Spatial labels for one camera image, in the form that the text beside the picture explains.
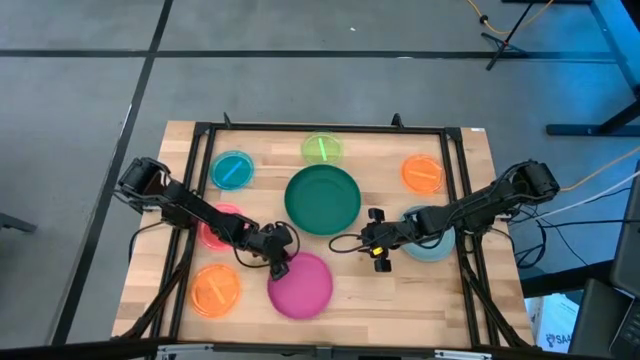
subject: pink plate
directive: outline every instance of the pink plate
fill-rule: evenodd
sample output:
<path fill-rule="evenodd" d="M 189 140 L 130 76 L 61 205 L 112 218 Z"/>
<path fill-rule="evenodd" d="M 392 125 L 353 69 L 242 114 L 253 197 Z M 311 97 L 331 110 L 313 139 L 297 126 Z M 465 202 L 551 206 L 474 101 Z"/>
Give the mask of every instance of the pink plate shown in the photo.
<path fill-rule="evenodd" d="M 221 211 L 223 213 L 242 215 L 242 212 L 240 211 L 240 209 L 233 204 L 220 203 L 220 204 L 216 204 L 214 207 L 218 211 Z M 225 244 L 222 241 L 220 241 L 218 236 L 212 233 L 211 229 L 209 229 L 209 227 L 206 226 L 203 222 L 200 222 L 198 224 L 198 238 L 200 238 L 202 243 L 204 243 L 211 250 L 224 251 L 224 250 L 231 249 L 231 245 Z"/>
<path fill-rule="evenodd" d="M 269 278 L 269 299 L 281 314 L 292 319 L 310 319 L 327 308 L 333 279 L 319 257 L 299 253 L 289 262 L 289 273 L 278 281 Z"/>

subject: gray floor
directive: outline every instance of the gray floor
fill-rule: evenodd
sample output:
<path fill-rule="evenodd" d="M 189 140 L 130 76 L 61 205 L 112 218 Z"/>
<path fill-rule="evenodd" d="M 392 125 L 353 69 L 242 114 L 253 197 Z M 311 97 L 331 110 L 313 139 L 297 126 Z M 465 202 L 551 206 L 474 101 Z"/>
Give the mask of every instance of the gray floor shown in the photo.
<path fill-rule="evenodd" d="M 502 28 L 523 9 L 499 0 L 478 5 Z M 0 48 L 146 49 L 161 8 L 161 0 L 0 0 Z M 640 36 L 620 8 L 607 2 L 602 9 L 640 75 L 634 54 Z M 176 0 L 161 49 L 490 50 L 481 31 L 462 0 Z M 585 7 L 553 6 L 513 42 L 536 51 L 607 51 Z M 637 139 L 550 138 L 543 131 L 547 123 L 599 123 L 628 105 L 633 97 L 616 65 L 503 61 L 486 72 L 485 64 L 159 59 L 125 164 L 158 152 L 166 121 L 219 121 L 223 111 L 234 121 L 341 124 L 386 124 L 399 112 L 407 125 L 484 127 L 498 171 L 534 158 L 563 185 L 637 146 Z M 141 65 L 141 59 L 0 58 L 0 211 L 39 225 L 33 235 L 0 232 L 0 347 L 46 341 Z M 598 192 L 628 176 L 634 163 L 628 159 L 541 208 Z M 549 220 L 619 218 L 625 203 L 619 195 Z M 138 222 L 132 210 L 112 204 L 71 341 L 108 338 Z M 618 229 L 562 231 L 591 263 L 613 256 Z M 518 249 L 540 241 L 532 224 L 511 230 Z M 580 264 L 550 232 L 539 269 Z"/>

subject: wire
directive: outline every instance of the wire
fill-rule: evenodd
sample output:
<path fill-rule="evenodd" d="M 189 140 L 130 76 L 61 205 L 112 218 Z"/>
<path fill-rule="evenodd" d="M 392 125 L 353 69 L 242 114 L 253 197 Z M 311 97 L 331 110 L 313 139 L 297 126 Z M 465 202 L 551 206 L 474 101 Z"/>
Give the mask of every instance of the wire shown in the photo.
<path fill-rule="evenodd" d="M 133 257 L 133 246 L 136 242 L 136 238 L 138 237 L 138 235 L 140 235 L 141 232 L 149 230 L 152 227 L 158 226 L 160 224 L 163 224 L 163 222 L 158 221 L 157 223 L 153 223 L 151 225 L 141 227 L 140 229 L 136 230 L 136 232 L 134 232 L 133 235 L 131 235 L 131 240 L 129 240 L 129 263 L 131 263 L 131 258 Z"/>
<path fill-rule="evenodd" d="M 511 235 L 509 235 L 506 231 L 496 229 L 493 226 L 489 227 L 489 231 L 497 232 L 499 234 L 504 235 L 507 239 L 509 239 L 509 241 L 511 241 L 511 247 L 513 248 L 513 251 L 516 251 L 516 243 L 513 241 L 513 238 L 511 237 Z"/>
<path fill-rule="evenodd" d="M 563 243 L 564 243 L 564 245 L 567 247 L 567 249 L 569 249 L 569 251 L 571 251 L 571 253 L 573 254 L 573 256 L 575 256 L 576 258 L 578 258 L 578 260 L 580 260 L 580 261 L 584 264 L 584 266 L 589 267 L 589 264 L 587 264 L 587 262 L 586 262 L 586 261 L 584 261 L 584 259 L 583 259 L 583 258 L 581 258 L 581 257 L 580 257 L 580 255 L 578 255 L 578 253 L 577 253 L 575 250 L 573 250 L 573 248 L 569 245 L 569 242 L 567 241 L 567 239 L 565 239 L 565 238 L 564 238 L 564 236 L 562 235 L 562 232 L 560 232 L 560 229 L 558 229 L 558 227 L 557 227 L 556 225 L 553 225 L 552 223 L 550 223 L 549 221 L 544 220 L 544 219 L 543 219 L 542 221 L 544 221 L 544 222 L 545 222 L 545 223 L 547 223 L 548 225 L 553 226 L 553 227 L 554 227 L 554 229 L 556 229 L 556 231 L 558 232 L 558 235 L 560 235 L 560 239 L 562 239 L 562 242 L 563 242 Z"/>
<path fill-rule="evenodd" d="M 296 236 L 296 251 L 294 252 L 294 254 L 292 256 L 289 257 L 289 259 L 287 260 L 291 260 L 294 257 L 296 257 L 298 255 L 298 252 L 300 252 L 300 237 L 298 236 L 298 232 L 293 228 L 293 226 L 291 226 L 290 224 L 284 222 L 284 221 L 276 221 L 276 225 L 277 224 L 282 224 L 285 227 L 287 227 L 288 229 L 293 230 L 293 234 Z M 224 232 L 227 234 L 227 238 L 231 241 L 231 247 L 233 248 L 233 255 L 236 258 L 236 261 L 238 261 L 238 263 L 244 267 L 248 267 L 250 269 L 260 269 L 260 268 L 264 268 L 267 266 L 270 266 L 270 263 L 266 263 L 266 264 L 260 264 L 260 265 L 251 265 L 251 264 L 247 264 L 244 261 L 242 261 L 242 259 L 240 259 L 240 255 L 238 255 L 238 247 L 240 244 L 234 243 L 233 242 L 233 238 L 231 237 L 231 233 L 229 232 L 229 230 L 227 230 L 227 228 L 220 226 L 220 229 L 224 230 Z"/>
<path fill-rule="evenodd" d="M 533 15 L 529 20 L 525 21 L 524 23 L 522 23 L 522 25 L 520 25 L 520 29 L 523 29 L 529 25 L 531 25 L 540 15 L 542 15 L 545 11 L 547 11 L 547 9 L 549 8 L 549 6 L 551 6 L 551 4 L 553 4 L 554 0 L 549 0 L 549 2 L 547 2 L 547 4 L 540 9 L 535 15 Z M 471 7 L 473 7 L 473 10 L 476 11 L 476 14 L 478 14 L 478 16 L 482 19 L 483 16 L 485 16 L 485 14 L 483 14 L 480 9 L 478 9 L 478 6 L 473 2 L 473 0 L 467 0 L 467 2 L 469 3 L 469 5 L 471 5 Z M 487 28 L 489 30 L 491 30 L 492 32 L 498 34 L 498 35 L 507 35 L 509 33 L 511 33 L 511 31 L 501 31 L 501 30 L 496 30 L 493 26 L 491 26 L 491 24 L 489 23 L 489 19 L 488 17 L 486 18 L 486 20 L 483 20 L 482 23 L 484 25 L 487 26 Z"/>
<path fill-rule="evenodd" d="M 610 223 L 623 223 L 623 224 L 640 223 L 640 219 L 574 221 L 574 222 L 562 223 L 562 224 L 558 224 L 558 225 L 543 226 L 543 228 L 550 229 L 550 228 L 559 228 L 559 227 L 562 227 L 562 226 L 569 226 L 569 225 L 610 224 Z"/>
<path fill-rule="evenodd" d="M 626 154 L 624 154 L 624 155 L 620 156 L 619 158 L 617 158 L 617 159 L 613 160 L 612 162 L 610 162 L 610 163 L 606 164 L 605 166 L 603 166 L 603 167 L 601 167 L 600 169 L 596 170 L 596 171 L 595 171 L 595 172 L 593 172 L 591 175 L 589 175 L 589 176 L 585 177 L 584 179 L 582 179 L 582 180 L 578 181 L 577 183 L 575 183 L 575 184 L 573 184 L 573 185 L 571 185 L 571 186 L 569 186 L 569 187 L 566 187 L 566 188 L 561 188 L 561 189 L 560 189 L 560 191 L 571 191 L 571 190 L 573 190 L 573 189 L 577 188 L 578 186 L 580 186 L 580 185 L 582 185 L 582 184 L 586 183 L 587 181 L 591 180 L 594 176 L 596 176 L 596 175 L 600 174 L 600 173 L 601 173 L 601 172 L 603 172 L 604 170 L 606 170 L 606 169 L 610 168 L 611 166 L 613 166 L 613 165 L 615 165 L 615 164 L 619 163 L 620 161 L 622 161 L 622 160 L 624 160 L 624 159 L 628 158 L 629 156 L 631 156 L 631 155 L 633 155 L 633 154 L 637 153 L 638 151 L 640 151 L 640 146 L 638 146 L 637 148 L 635 148 L 635 149 L 633 149 L 633 150 L 629 151 L 628 153 L 626 153 Z"/>
<path fill-rule="evenodd" d="M 618 194 L 620 194 L 621 192 L 628 191 L 628 190 L 631 190 L 631 188 L 630 188 L 630 187 L 628 187 L 628 188 L 620 189 L 620 190 L 618 190 L 618 191 L 616 191 L 616 192 L 612 192 L 611 194 L 602 195 L 602 196 L 600 196 L 600 197 L 598 197 L 598 198 L 595 198 L 595 199 L 593 199 L 593 200 L 591 200 L 591 201 L 587 201 L 587 202 L 585 203 L 585 205 L 586 205 L 586 204 L 591 204 L 592 202 L 596 202 L 596 201 L 598 201 L 598 200 L 600 200 L 600 199 L 604 199 L 604 198 L 609 197 L 609 196 L 618 195 Z"/>
<path fill-rule="evenodd" d="M 537 211 L 537 207 L 536 209 L 533 209 L 533 214 L 528 213 L 524 210 L 521 210 L 523 213 L 525 213 L 526 215 L 528 215 L 529 217 L 533 217 L 538 215 L 538 211 Z M 565 239 L 564 235 L 562 234 L 562 232 L 560 231 L 560 229 L 558 229 L 558 227 L 556 225 L 553 225 L 551 222 L 542 219 L 542 221 L 544 221 L 546 224 L 550 225 L 550 226 L 542 226 L 542 224 L 540 224 L 540 222 L 538 220 L 536 220 L 536 223 L 538 225 L 538 228 L 540 229 L 540 232 L 542 234 L 542 244 L 540 245 L 536 245 L 532 248 L 526 249 L 526 250 L 522 250 L 519 251 L 517 253 L 514 254 L 514 256 L 518 256 L 520 254 L 525 254 L 518 262 L 517 262 L 517 266 L 520 269 L 528 269 L 531 268 L 533 266 L 535 266 L 544 256 L 545 252 L 546 252 L 546 232 L 545 232 L 545 228 L 551 228 L 553 227 L 557 232 L 558 235 L 560 235 L 560 239 L 562 239 L 562 242 L 564 243 L 564 245 L 567 247 L 567 249 L 569 249 L 569 251 L 573 254 L 573 256 L 575 256 L 578 260 L 580 260 L 585 266 L 589 267 L 589 264 L 584 261 L 584 259 L 582 257 L 580 257 L 580 255 L 578 255 L 578 253 L 571 247 L 571 245 L 569 245 L 569 242 L 567 241 L 567 239 Z M 526 259 L 533 251 L 535 251 L 536 249 L 540 248 L 540 253 L 538 253 L 538 256 L 536 257 L 536 260 L 534 260 L 533 263 L 530 264 L 524 264 L 522 265 L 522 263 L 524 262 L 524 259 Z"/>
<path fill-rule="evenodd" d="M 367 238 L 365 238 L 365 237 L 363 237 L 361 235 L 358 235 L 358 234 L 341 234 L 341 235 L 338 235 L 338 236 L 332 238 L 331 240 L 329 240 L 329 250 L 331 250 L 332 252 L 337 253 L 337 254 L 349 254 L 349 253 L 356 252 L 358 250 L 361 250 L 361 249 L 364 249 L 364 248 L 368 247 L 369 245 L 375 243 L 380 238 L 382 238 L 383 236 L 386 236 L 389 233 L 390 233 L 390 231 L 387 231 L 386 233 L 378 236 L 375 239 L 367 239 Z M 354 248 L 346 249 L 346 250 L 340 250 L 340 249 L 336 249 L 336 248 L 333 247 L 333 243 L 336 240 L 342 239 L 342 238 L 345 238 L 345 237 L 355 237 L 358 240 L 366 240 L 367 242 L 362 243 L 362 245 L 358 245 L 358 246 L 356 246 Z"/>
<path fill-rule="evenodd" d="M 574 207 L 577 207 L 577 206 L 580 206 L 580 205 L 586 204 L 586 203 L 588 203 L 588 202 L 591 202 L 592 200 L 596 200 L 596 199 L 600 198 L 602 195 L 604 195 L 604 194 L 606 194 L 606 193 L 608 193 L 608 192 L 610 192 L 610 191 L 612 191 L 612 190 L 615 190 L 615 189 L 619 188 L 619 187 L 620 187 L 620 186 L 622 186 L 624 183 L 626 183 L 626 182 L 628 182 L 628 181 L 632 180 L 633 178 L 635 178 L 635 177 L 636 177 L 636 176 L 638 176 L 638 175 L 640 175 L 640 170 L 639 170 L 639 171 L 636 171 L 636 172 L 635 172 L 635 173 L 633 173 L 631 176 L 629 176 L 629 177 L 627 177 L 626 179 L 624 179 L 624 180 L 620 181 L 619 183 L 617 183 L 617 184 L 613 185 L 612 187 L 608 188 L 607 190 L 602 191 L 602 192 L 600 192 L 600 193 L 598 193 L 598 194 L 596 194 L 596 195 L 594 195 L 594 196 L 592 196 L 592 197 L 590 197 L 590 198 L 588 198 L 588 199 L 585 199 L 585 200 L 579 201 L 579 202 L 577 202 L 577 203 L 575 203 L 575 204 L 573 204 L 573 205 L 565 206 L 565 207 L 563 207 L 563 208 L 561 208 L 561 209 L 558 209 L 558 210 L 554 210 L 554 211 L 551 211 L 551 212 L 544 213 L 544 214 L 539 215 L 539 216 L 537 216 L 537 217 L 535 217 L 535 218 L 533 218 L 533 219 L 534 219 L 534 220 L 539 220 L 539 219 L 545 218 L 545 217 L 547 217 L 547 216 L 551 216 L 551 215 L 554 215 L 554 214 L 557 214 L 557 213 L 560 213 L 560 212 L 563 212 L 563 211 L 566 211 L 566 210 L 572 209 L 572 208 L 574 208 Z"/>

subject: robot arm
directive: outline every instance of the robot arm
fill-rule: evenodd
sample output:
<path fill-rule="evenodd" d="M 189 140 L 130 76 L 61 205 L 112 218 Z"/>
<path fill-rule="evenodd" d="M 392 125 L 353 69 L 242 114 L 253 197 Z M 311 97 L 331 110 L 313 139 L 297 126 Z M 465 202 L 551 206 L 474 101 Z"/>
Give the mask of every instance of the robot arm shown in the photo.
<path fill-rule="evenodd" d="M 527 161 L 509 168 L 489 186 L 445 206 L 426 206 L 405 216 L 403 221 L 385 222 L 384 211 L 369 209 L 368 223 L 360 232 L 362 252 L 375 259 L 378 272 L 391 271 L 389 250 L 401 245 L 418 245 L 442 238 L 451 227 L 467 234 L 486 233 L 497 215 L 520 205 L 550 201 L 560 190 L 545 164 Z"/>
<path fill-rule="evenodd" d="M 116 191 L 140 213 L 148 206 L 159 206 L 163 221 L 177 228 L 188 229 L 197 221 L 204 222 L 223 242 L 266 260 L 274 280 L 289 272 L 289 254 L 284 247 L 293 239 L 283 223 L 259 229 L 256 222 L 244 216 L 216 210 L 169 174 L 169 169 L 158 161 L 135 159 L 118 181 Z"/>

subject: wooden tabletop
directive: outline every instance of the wooden tabletop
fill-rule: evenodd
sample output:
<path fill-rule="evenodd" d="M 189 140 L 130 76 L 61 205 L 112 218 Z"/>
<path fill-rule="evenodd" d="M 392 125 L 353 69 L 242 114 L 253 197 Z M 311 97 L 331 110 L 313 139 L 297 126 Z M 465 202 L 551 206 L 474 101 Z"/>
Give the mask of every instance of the wooden tabletop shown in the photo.
<path fill-rule="evenodd" d="M 194 124 L 185 121 L 167 124 L 158 160 L 169 166 L 175 179 L 184 176 Z M 487 136 L 483 129 L 464 128 L 462 133 L 471 186 L 474 191 L 479 190 L 495 178 Z M 235 192 L 221 191 L 208 181 L 205 200 L 210 204 L 233 203 L 260 224 L 277 220 L 290 222 L 284 208 L 284 190 L 289 179 L 305 167 L 300 145 L 308 135 L 293 131 L 217 131 L 213 159 L 225 151 L 244 151 L 253 159 L 255 174 L 249 186 Z M 416 195 L 407 190 L 400 176 L 400 166 L 411 154 L 425 153 L 442 161 L 437 136 L 364 133 L 338 136 L 344 144 L 340 167 L 355 179 L 362 193 L 360 214 L 345 232 L 359 233 L 369 221 L 369 207 L 382 208 L 387 219 L 396 219 L 415 205 L 448 203 L 446 186 L 432 196 Z M 194 188 L 200 176 L 205 138 L 201 140 L 196 160 Z M 460 197 L 462 187 L 452 142 L 449 148 Z M 158 213 L 145 214 L 141 226 L 157 221 Z M 497 223 L 496 227 L 507 231 L 503 224 Z M 170 233 L 169 226 L 161 225 L 138 236 L 113 327 L 114 335 L 129 329 L 157 294 Z M 212 252 L 197 241 L 179 338 L 203 342 L 470 346 L 455 250 L 436 263 L 417 262 L 401 249 L 392 251 L 393 272 L 376 273 L 368 255 L 332 253 L 326 237 L 299 233 L 302 251 L 320 256 L 333 274 L 334 293 L 326 311 L 313 320 L 291 320 L 282 316 L 267 296 L 268 268 L 245 268 L 237 263 L 232 252 Z M 344 240 L 336 246 L 357 245 L 354 240 Z M 483 248 L 495 303 L 520 336 L 533 343 L 509 240 L 503 235 L 488 233 L 484 236 Z M 250 263 L 258 261 L 248 254 L 241 253 L 241 257 Z M 227 264 L 237 271 L 242 294 L 229 314 L 207 319 L 193 310 L 190 285 L 199 269 L 213 263 Z M 477 298 L 475 303 L 481 339 L 488 343 L 484 312 Z M 166 309 L 162 334 L 168 334 L 167 319 L 173 309 L 173 297 Z"/>

